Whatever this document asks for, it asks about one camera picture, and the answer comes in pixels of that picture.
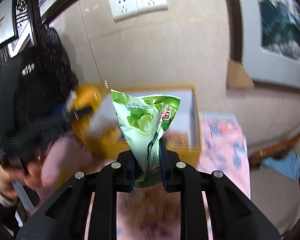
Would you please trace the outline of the person's left hand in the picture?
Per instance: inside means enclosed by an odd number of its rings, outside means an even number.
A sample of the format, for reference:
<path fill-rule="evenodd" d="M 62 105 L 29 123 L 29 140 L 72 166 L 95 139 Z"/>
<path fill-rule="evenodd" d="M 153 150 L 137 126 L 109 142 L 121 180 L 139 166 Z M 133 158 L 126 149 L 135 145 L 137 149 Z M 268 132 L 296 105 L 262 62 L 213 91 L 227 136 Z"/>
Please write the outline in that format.
<path fill-rule="evenodd" d="M 42 188 L 41 165 L 37 161 L 31 161 L 27 165 L 28 174 L 14 167 L 2 167 L 0 165 L 0 197 L 7 200 L 15 200 L 17 192 L 12 186 L 13 182 L 24 183 L 30 189 L 36 191 Z"/>

